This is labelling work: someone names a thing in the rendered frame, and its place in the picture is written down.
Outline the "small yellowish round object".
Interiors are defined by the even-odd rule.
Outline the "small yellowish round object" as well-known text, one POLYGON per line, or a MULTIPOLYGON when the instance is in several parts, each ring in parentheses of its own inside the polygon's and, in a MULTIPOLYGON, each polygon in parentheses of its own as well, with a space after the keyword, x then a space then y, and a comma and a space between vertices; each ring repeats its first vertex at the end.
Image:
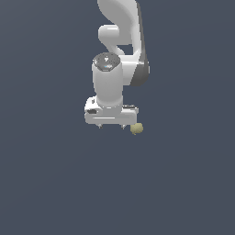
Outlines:
POLYGON ((130 132, 133 135, 139 134, 142 131, 143 131, 143 126, 141 123, 136 123, 136 124, 130 126, 130 132))

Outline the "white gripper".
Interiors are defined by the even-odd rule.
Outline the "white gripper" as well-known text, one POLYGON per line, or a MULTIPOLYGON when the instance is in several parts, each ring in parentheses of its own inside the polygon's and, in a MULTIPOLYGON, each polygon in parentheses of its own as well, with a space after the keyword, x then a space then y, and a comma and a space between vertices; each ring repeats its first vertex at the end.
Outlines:
POLYGON ((98 105, 96 97, 89 97, 84 106, 84 119, 87 124, 95 124, 100 129, 102 125, 117 124, 124 129, 126 125, 137 123, 139 109, 133 105, 123 105, 105 107, 98 105))

